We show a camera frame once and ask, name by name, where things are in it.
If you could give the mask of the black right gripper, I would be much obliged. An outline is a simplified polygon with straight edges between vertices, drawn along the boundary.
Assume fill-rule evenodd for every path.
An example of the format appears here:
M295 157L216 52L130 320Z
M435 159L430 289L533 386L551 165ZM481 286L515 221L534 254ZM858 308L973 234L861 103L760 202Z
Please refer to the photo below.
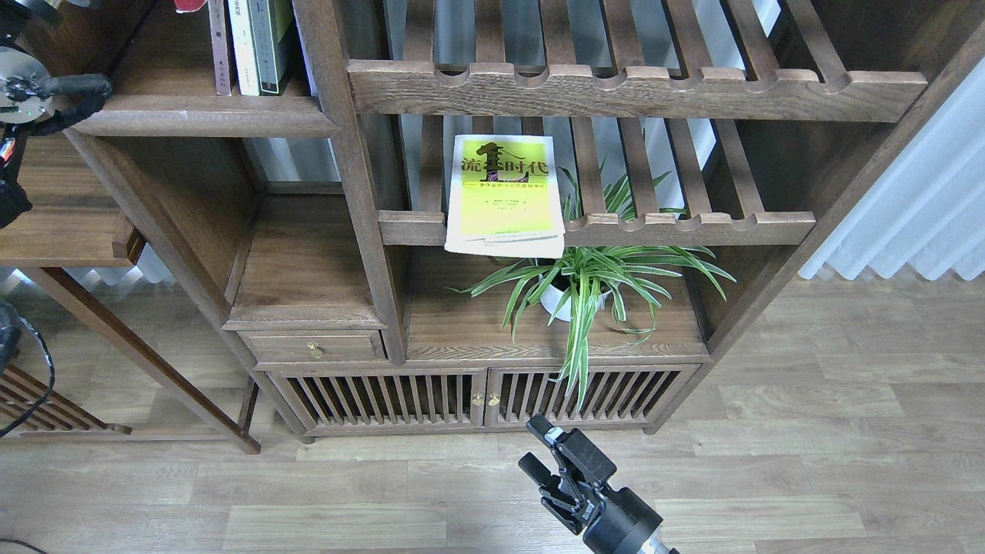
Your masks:
M541 504L594 553L663 553L663 519L630 488L606 484L616 464L578 429L570 432L535 414L526 428L573 480L554 476L531 452L518 466L538 485Z

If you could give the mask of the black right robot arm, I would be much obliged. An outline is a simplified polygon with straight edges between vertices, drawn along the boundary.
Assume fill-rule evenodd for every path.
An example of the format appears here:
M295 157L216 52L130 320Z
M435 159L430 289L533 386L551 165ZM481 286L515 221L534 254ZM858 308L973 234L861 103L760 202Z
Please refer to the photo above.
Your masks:
M541 414L526 424L559 466L552 474L531 452L518 466L539 487L541 503L595 553L669 553L663 519L630 488L609 486L616 464L578 429L564 432Z

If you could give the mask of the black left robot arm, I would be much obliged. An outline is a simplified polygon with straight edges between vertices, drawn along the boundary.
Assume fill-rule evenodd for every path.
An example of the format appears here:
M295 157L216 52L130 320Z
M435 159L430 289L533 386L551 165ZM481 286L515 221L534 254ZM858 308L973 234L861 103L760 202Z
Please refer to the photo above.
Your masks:
M34 207L17 182L28 138L52 135L83 122L112 97L112 84L105 75L53 77L35 56L15 43L31 20L59 25L60 4L59 1L2 3L3 227Z

